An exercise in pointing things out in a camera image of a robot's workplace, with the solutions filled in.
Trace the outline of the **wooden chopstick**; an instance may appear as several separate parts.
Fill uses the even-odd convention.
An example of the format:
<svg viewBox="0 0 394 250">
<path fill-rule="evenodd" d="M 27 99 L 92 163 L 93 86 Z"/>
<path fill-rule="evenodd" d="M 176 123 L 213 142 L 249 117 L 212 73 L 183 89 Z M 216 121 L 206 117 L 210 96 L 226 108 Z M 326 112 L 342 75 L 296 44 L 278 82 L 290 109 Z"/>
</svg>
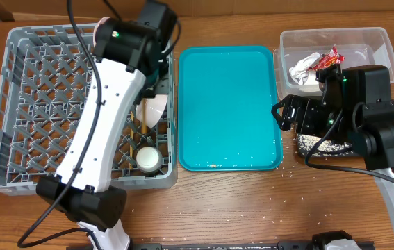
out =
<svg viewBox="0 0 394 250">
<path fill-rule="evenodd" d="M 147 99 L 142 100 L 142 134 L 147 133 Z"/>
<path fill-rule="evenodd" d="M 132 111 L 130 111 L 130 120 L 131 120 L 131 124 L 134 122 L 134 116 L 133 116 L 133 112 Z M 130 138 L 131 138 L 131 140 L 133 140 L 133 129 L 132 128 L 130 128 Z M 133 147 L 132 147 L 132 145 L 130 145 L 130 148 L 129 148 L 129 155 L 130 155 L 130 157 L 132 158 L 133 157 Z M 133 169 L 133 164 L 130 162 L 129 163 L 129 170 L 132 170 Z"/>
</svg>

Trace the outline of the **small white plate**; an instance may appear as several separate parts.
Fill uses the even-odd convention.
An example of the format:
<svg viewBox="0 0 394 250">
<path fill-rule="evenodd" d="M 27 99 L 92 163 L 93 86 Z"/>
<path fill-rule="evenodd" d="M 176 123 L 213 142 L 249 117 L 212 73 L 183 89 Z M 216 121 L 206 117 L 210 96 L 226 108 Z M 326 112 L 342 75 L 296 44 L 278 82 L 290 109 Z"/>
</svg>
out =
<svg viewBox="0 0 394 250">
<path fill-rule="evenodd" d="M 147 127 L 153 128 L 159 122 L 167 105 L 168 96 L 158 94 L 153 99 L 147 99 Z M 142 101 L 136 106 L 136 118 L 142 122 Z"/>
</svg>

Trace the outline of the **white napkin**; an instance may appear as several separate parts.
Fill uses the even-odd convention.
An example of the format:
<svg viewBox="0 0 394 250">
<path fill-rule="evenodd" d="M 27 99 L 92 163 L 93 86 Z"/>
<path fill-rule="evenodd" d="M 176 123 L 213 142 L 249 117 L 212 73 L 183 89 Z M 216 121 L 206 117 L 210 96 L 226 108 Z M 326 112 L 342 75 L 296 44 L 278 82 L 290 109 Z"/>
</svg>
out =
<svg viewBox="0 0 394 250">
<path fill-rule="evenodd" d="M 311 55 L 299 60 L 294 67 L 288 70 L 290 77 L 298 85 L 303 85 L 308 78 L 308 70 L 311 66 L 320 58 L 318 52 L 314 52 Z"/>
</svg>

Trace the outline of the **red snack wrapper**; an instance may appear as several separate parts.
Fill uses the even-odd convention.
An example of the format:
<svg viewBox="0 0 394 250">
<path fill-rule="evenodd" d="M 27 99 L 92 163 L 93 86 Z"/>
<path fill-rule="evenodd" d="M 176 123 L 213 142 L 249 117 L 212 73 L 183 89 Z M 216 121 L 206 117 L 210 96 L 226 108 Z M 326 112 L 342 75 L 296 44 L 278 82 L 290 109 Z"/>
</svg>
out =
<svg viewBox="0 0 394 250">
<path fill-rule="evenodd" d="M 311 69 L 314 71 L 326 69 L 334 64 L 341 64 L 344 60 L 345 56 L 339 54 L 338 49 L 333 46 L 328 53 L 324 54 L 321 59 L 311 67 Z"/>
</svg>

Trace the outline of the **large white plate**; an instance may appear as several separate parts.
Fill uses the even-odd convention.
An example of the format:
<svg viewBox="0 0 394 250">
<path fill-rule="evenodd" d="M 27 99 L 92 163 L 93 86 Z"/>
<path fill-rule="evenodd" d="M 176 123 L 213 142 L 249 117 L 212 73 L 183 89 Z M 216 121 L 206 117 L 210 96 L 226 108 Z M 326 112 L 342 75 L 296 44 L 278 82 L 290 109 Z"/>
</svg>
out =
<svg viewBox="0 0 394 250">
<path fill-rule="evenodd" d="M 108 19 L 110 19 L 110 17 L 102 17 L 96 24 L 96 26 L 94 27 L 93 30 L 93 45 L 96 46 L 96 35 L 97 35 L 97 30 L 99 28 L 100 25 L 102 25 L 105 21 L 107 21 Z"/>
</svg>

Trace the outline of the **white cup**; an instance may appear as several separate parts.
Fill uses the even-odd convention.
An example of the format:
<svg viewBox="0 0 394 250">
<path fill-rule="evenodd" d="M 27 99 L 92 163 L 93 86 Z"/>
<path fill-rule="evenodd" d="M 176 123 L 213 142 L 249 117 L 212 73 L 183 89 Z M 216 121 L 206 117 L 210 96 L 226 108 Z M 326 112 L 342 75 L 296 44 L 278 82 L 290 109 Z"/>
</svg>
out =
<svg viewBox="0 0 394 250">
<path fill-rule="evenodd" d="M 162 165 L 163 156 L 155 147 L 143 147 L 136 154 L 137 168 L 147 174 L 157 172 Z"/>
</svg>

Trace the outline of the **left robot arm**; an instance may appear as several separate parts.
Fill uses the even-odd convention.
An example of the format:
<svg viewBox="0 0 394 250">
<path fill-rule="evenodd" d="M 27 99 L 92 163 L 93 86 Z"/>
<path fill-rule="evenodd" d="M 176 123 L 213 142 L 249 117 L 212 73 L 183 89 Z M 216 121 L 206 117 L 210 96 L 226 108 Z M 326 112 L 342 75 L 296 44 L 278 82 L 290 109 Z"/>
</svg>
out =
<svg viewBox="0 0 394 250">
<path fill-rule="evenodd" d="M 76 222 L 93 249 L 129 249 L 121 215 L 126 192 L 111 185 L 117 142 L 134 104 L 155 95 L 155 85 L 177 39 L 177 14 L 147 1 L 138 18 L 105 17 L 95 26 L 90 91 L 73 141 L 56 172 L 43 176 L 37 194 Z"/>
</svg>

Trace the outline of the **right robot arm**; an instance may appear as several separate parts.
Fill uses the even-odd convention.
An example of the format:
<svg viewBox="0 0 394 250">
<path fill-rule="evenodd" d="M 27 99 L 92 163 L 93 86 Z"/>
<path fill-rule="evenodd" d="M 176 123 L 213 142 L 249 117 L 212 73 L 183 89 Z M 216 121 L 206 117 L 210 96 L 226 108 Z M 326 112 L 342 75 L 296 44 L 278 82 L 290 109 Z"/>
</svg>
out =
<svg viewBox="0 0 394 250">
<path fill-rule="evenodd" d="M 316 72 L 321 97 L 289 94 L 271 113 L 283 131 L 295 129 L 319 140 L 305 155 L 316 169 L 365 174 L 375 178 L 394 232 L 394 99 L 388 68 L 364 65 L 341 69 L 339 64 Z M 325 140 L 347 142 L 364 159 L 365 168 L 321 165 L 310 161 Z"/>
</svg>

